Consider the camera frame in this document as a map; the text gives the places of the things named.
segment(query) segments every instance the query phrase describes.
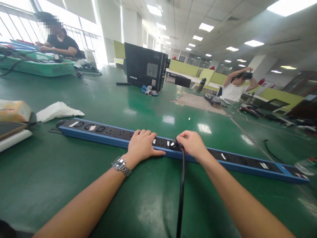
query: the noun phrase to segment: hand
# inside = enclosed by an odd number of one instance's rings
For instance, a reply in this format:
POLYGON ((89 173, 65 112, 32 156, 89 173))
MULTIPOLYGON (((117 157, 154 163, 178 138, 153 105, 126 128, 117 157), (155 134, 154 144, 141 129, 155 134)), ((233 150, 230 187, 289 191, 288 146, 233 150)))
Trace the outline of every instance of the hand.
POLYGON ((43 45, 41 42, 38 42, 38 41, 36 41, 35 44, 38 45, 38 46, 42 46, 43 45))
POLYGON ((41 46, 40 50, 42 50, 42 51, 52 51, 53 48, 50 48, 50 47, 47 47, 47 46, 41 46))
POLYGON ((151 156, 165 155, 164 151, 155 150, 152 146, 152 142, 156 136, 157 134, 152 133, 150 130, 136 130, 130 140, 128 153, 125 157, 141 162, 151 156))
POLYGON ((244 68, 244 71, 246 72, 246 71, 253 71, 254 69, 253 68, 251 68, 251 67, 246 67, 246 68, 244 68))
POLYGON ((177 141, 180 142, 187 153, 197 160, 210 155, 200 135, 193 131, 184 131, 177 136, 177 141))

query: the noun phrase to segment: watch face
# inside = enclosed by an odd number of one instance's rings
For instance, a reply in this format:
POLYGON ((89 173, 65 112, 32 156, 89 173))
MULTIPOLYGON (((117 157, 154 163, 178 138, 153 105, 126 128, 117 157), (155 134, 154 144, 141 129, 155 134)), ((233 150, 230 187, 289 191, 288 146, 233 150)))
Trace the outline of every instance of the watch face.
POLYGON ((121 158, 119 158, 119 159, 113 164, 113 166, 114 166, 115 169, 118 170, 123 164, 124 164, 124 160, 121 159, 121 158))

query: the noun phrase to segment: wristwatch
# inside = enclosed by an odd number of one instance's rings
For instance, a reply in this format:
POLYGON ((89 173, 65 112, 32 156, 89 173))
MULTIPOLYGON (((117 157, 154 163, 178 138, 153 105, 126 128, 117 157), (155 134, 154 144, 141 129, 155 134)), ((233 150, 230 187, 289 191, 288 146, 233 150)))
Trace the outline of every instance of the wristwatch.
POLYGON ((118 170, 121 171, 122 173, 125 174, 125 176, 129 176, 130 173, 132 172, 126 165, 125 165, 125 161, 119 156, 118 158, 116 158, 112 163, 112 166, 118 170))

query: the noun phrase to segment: white t-shirt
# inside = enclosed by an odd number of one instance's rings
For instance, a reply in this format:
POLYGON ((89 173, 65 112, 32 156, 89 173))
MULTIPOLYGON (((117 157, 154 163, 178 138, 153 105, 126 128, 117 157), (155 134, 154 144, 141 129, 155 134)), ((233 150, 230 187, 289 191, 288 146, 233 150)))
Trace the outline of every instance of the white t-shirt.
POLYGON ((232 101, 239 101, 242 94, 247 91, 248 86, 234 86, 230 83, 228 86, 222 88, 222 96, 225 99, 229 99, 232 101))

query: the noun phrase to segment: water bottle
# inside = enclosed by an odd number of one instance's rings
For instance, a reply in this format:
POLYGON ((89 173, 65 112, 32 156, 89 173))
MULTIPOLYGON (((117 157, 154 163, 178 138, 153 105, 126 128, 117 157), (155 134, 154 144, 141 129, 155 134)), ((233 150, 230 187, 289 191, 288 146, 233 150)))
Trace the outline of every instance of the water bottle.
POLYGON ((198 86, 198 89, 197 89, 197 92, 198 93, 200 93, 201 91, 202 91, 202 89, 203 89, 203 87, 204 87, 204 85, 205 85, 205 83, 206 83, 206 78, 203 78, 202 80, 201 80, 201 82, 200 82, 200 84, 199 84, 199 86, 198 86))
POLYGON ((313 176, 317 174, 316 156, 301 160, 297 162, 294 166, 305 175, 313 176))

